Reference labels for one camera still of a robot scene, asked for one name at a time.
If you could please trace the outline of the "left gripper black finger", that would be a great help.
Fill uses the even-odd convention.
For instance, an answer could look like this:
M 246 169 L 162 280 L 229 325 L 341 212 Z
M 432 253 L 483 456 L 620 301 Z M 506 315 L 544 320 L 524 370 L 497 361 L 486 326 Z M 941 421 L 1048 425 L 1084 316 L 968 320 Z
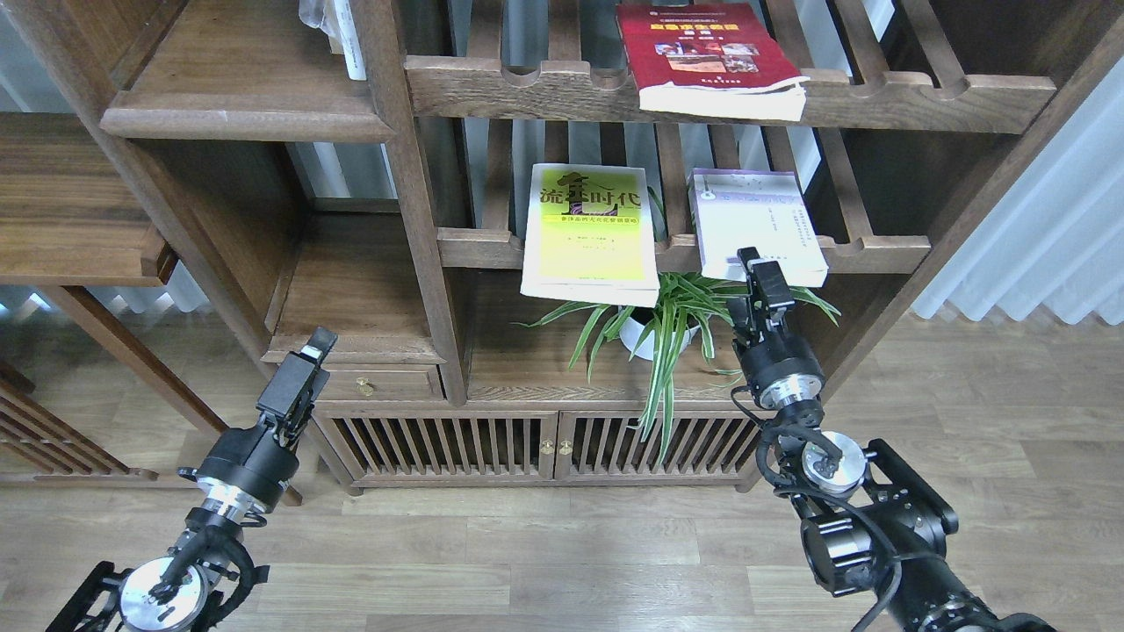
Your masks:
M 260 419 L 306 421 L 329 373 L 321 369 L 338 335 L 317 327 L 300 352 L 290 352 L 256 403 Z

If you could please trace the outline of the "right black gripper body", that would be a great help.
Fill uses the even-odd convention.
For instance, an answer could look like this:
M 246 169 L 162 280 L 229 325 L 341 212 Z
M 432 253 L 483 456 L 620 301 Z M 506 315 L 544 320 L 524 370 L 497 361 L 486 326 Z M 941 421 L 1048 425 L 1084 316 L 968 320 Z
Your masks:
M 759 407 L 782 410 L 797 401 L 818 400 L 825 376 L 807 343 L 787 327 L 785 316 L 796 300 L 778 262 L 755 265 L 756 285 L 747 285 L 752 329 L 734 329 L 735 355 Z

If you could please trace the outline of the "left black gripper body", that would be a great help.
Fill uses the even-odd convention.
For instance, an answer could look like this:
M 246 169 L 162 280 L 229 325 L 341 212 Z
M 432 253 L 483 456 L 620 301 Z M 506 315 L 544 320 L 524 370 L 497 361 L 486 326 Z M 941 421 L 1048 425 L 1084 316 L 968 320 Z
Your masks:
M 238 527 L 265 527 L 264 515 L 277 508 L 298 469 L 296 446 L 307 423 L 307 404 L 284 419 L 263 412 L 255 427 L 228 428 L 200 468 L 181 468 L 179 476 L 207 493 L 205 511 Z

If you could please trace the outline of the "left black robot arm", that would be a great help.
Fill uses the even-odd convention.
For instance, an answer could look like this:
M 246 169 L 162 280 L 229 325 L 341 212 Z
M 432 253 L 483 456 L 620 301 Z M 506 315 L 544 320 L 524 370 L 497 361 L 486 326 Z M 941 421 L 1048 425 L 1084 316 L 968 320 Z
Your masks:
M 314 331 L 261 392 L 257 423 L 228 428 L 200 467 L 179 471 L 205 499 L 188 513 L 184 532 L 165 556 L 125 571 L 108 561 L 97 565 L 52 621 L 52 631 L 105 631 L 110 624 L 205 631 L 268 580 L 266 565 L 254 565 L 242 544 L 242 530 L 263 527 L 289 488 L 299 467 L 299 439 L 329 380 L 321 364 L 336 341 L 326 328 Z

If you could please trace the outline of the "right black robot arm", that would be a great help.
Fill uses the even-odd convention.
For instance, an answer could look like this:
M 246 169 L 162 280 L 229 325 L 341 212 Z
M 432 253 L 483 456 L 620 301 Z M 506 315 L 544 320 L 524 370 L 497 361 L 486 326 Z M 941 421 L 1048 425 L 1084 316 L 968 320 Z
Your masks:
M 733 347 L 754 403 L 756 464 L 776 496 L 800 516 L 800 540 L 816 581 L 834 596 L 874 592 L 864 629 L 883 612 L 904 631 L 1046 631 L 1017 613 L 1000 619 L 948 567 L 955 511 L 883 440 L 861 446 L 823 431 L 825 383 L 807 341 L 786 325 L 795 305 L 782 268 L 740 249 L 747 294 L 728 300 Z

